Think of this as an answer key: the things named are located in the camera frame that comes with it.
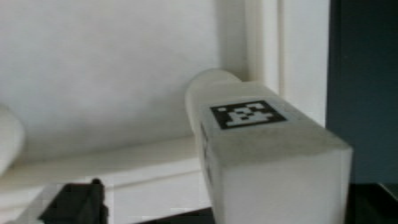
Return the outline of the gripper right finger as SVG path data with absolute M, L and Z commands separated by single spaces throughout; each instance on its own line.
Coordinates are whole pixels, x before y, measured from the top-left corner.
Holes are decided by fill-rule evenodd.
M 398 224 L 398 183 L 350 185 L 347 224 Z

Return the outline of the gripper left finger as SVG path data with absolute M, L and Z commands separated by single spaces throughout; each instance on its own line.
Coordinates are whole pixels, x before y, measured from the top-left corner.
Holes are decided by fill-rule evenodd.
M 45 224 L 109 224 L 105 185 L 100 179 L 64 185 L 39 220 Z

